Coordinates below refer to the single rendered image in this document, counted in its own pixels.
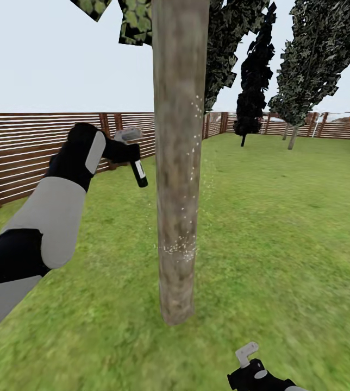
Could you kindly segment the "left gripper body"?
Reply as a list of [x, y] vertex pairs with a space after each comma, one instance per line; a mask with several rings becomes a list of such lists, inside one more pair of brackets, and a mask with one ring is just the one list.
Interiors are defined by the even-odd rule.
[[118, 153], [115, 158], [111, 159], [111, 163], [119, 164], [142, 158], [141, 146], [138, 143], [123, 144], [119, 141], [116, 141], [116, 143], [118, 145]]

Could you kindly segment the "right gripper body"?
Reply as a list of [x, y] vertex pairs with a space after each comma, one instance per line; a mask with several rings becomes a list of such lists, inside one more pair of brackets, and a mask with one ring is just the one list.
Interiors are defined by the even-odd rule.
[[247, 377], [251, 370], [257, 368], [263, 369], [263, 366], [260, 360], [254, 358], [249, 362], [249, 365], [246, 368], [239, 368], [232, 373], [232, 380], [236, 387], [235, 391], [253, 391], [249, 388]]

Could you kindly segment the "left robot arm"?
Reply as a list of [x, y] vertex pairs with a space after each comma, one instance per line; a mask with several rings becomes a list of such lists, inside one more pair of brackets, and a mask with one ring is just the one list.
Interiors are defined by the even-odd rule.
[[0, 233], [0, 321], [51, 269], [62, 268], [76, 248], [83, 204], [102, 158], [113, 164], [140, 160], [141, 128], [109, 139], [91, 125], [76, 124], [51, 156], [46, 175]]

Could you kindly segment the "pesticide atomizer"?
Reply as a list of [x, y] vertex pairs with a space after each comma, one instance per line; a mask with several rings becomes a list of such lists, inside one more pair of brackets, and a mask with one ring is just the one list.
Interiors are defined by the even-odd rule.
[[131, 167], [133, 169], [138, 186], [141, 188], [146, 187], [147, 179], [141, 161], [136, 160], [136, 161], [130, 161], [129, 163], [131, 164]]

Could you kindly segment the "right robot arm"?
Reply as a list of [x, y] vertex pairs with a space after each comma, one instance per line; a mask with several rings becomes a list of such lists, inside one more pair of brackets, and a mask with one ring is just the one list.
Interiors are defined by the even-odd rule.
[[297, 387], [290, 380], [280, 380], [265, 370], [260, 360], [254, 358], [248, 361], [248, 357], [258, 350], [255, 342], [250, 342], [235, 352], [236, 359], [240, 361], [239, 369], [232, 375], [227, 374], [232, 391], [306, 391]]

